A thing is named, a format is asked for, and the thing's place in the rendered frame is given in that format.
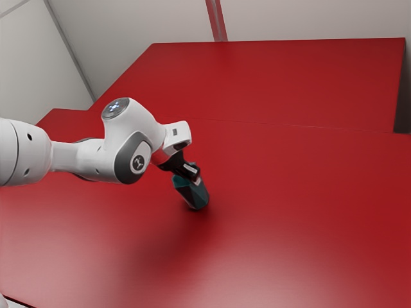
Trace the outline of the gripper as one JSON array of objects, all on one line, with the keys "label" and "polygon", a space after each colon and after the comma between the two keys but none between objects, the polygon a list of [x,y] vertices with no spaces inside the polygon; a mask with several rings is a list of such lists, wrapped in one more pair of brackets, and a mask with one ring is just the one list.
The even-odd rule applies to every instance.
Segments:
[{"label": "gripper", "polygon": [[184,152],[178,151],[172,155],[166,162],[157,165],[163,171],[170,171],[176,175],[182,176],[194,185],[201,182],[200,168],[195,162],[186,162]]}]

